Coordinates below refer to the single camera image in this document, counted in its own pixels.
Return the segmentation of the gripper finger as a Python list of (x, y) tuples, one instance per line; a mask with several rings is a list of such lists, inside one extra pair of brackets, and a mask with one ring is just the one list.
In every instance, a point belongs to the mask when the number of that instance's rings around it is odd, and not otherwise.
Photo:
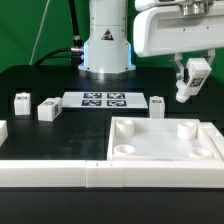
[(205, 59), (204, 66), (206, 68), (212, 66), (213, 60), (215, 59), (215, 55), (216, 53), (214, 49), (208, 49), (203, 51), (203, 56)]
[(170, 62), (176, 72), (176, 79), (183, 80), (184, 79), (184, 66), (182, 65), (182, 54), (176, 53), (170, 56)]

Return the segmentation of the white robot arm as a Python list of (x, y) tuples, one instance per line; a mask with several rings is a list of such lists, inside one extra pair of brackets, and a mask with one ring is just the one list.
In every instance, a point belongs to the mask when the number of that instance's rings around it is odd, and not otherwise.
[(90, 36), (79, 68), (100, 79), (133, 70), (131, 54), (175, 55), (224, 47), (224, 0), (135, 0), (133, 41), (127, 0), (89, 0)]

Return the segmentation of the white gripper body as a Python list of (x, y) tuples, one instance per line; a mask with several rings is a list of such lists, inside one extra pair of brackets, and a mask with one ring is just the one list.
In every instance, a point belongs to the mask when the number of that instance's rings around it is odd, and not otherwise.
[(133, 45), (139, 57), (224, 47), (224, 2), (213, 2), (206, 14), (183, 16), (179, 4), (146, 8), (137, 4)]

